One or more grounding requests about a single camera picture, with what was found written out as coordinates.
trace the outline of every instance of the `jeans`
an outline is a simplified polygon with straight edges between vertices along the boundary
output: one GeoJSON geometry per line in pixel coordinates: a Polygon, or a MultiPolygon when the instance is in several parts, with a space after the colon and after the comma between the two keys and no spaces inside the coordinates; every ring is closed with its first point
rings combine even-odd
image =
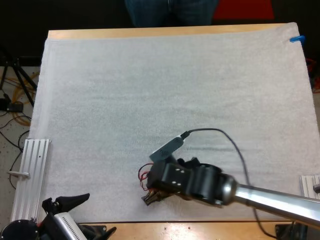
{"type": "Polygon", "coordinates": [[[125,0],[137,28],[211,25],[219,0],[125,0]]]}

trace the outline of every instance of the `gray towel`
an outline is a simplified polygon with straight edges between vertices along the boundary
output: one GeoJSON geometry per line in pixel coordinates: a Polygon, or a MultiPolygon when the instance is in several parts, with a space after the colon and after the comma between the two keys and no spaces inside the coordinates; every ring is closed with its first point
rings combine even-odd
{"type": "MultiPolygon", "coordinates": [[[[146,206],[137,171],[193,128],[220,128],[238,144],[252,183],[300,195],[320,169],[320,138],[295,23],[243,33],[48,39],[31,138],[52,140],[42,199],[90,193],[78,222],[252,220],[176,196],[146,206]]],[[[243,168],[218,132],[197,132],[176,157],[235,176],[243,168]]],[[[261,213],[261,218],[275,216],[261,213]]]]}

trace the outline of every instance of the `tripod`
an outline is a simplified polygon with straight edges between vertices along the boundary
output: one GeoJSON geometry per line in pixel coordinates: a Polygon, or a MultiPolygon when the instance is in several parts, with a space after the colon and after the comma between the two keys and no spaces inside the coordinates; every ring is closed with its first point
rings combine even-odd
{"type": "Polygon", "coordinates": [[[16,77],[18,78],[18,80],[19,80],[19,82],[21,84],[21,87],[22,87],[25,95],[29,99],[31,105],[34,106],[34,104],[35,104],[34,100],[30,96],[30,93],[28,92],[28,90],[26,88],[26,85],[25,85],[21,75],[27,80],[27,82],[32,86],[32,88],[35,91],[37,90],[37,85],[29,77],[29,75],[23,70],[23,68],[20,66],[19,58],[18,57],[13,57],[1,44],[0,44],[0,53],[3,53],[3,55],[5,57],[4,70],[3,70],[2,77],[1,77],[1,82],[0,82],[0,90],[2,90],[2,88],[3,88],[8,67],[12,67],[16,77]]]}

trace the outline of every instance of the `blue clip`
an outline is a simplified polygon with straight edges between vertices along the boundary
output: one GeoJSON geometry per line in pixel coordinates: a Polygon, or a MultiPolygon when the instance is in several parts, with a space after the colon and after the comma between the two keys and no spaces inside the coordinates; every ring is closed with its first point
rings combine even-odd
{"type": "Polygon", "coordinates": [[[295,37],[292,37],[290,38],[290,42],[294,43],[296,41],[300,41],[301,42],[301,45],[303,45],[305,43],[305,40],[306,40],[306,37],[301,35],[301,36],[295,36],[295,37]]]}

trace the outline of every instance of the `table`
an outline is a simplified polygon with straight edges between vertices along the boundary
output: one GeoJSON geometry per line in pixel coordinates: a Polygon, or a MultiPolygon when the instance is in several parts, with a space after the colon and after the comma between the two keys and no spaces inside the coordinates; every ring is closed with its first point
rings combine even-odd
{"type": "MultiPolygon", "coordinates": [[[[102,39],[151,36],[175,36],[195,34],[222,34],[259,31],[279,27],[282,24],[247,24],[247,25],[218,25],[190,27],[161,27],[161,28],[123,28],[123,29],[80,29],[80,30],[51,30],[49,39],[102,39]]],[[[275,234],[275,224],[265,222],[267,232],[275,234]]],[[[108,223],[108,228],[117,227],[112,240],[120,239],[260,239],[268,240],[256,222],[152,222],[152,223],[108,223]]]]}

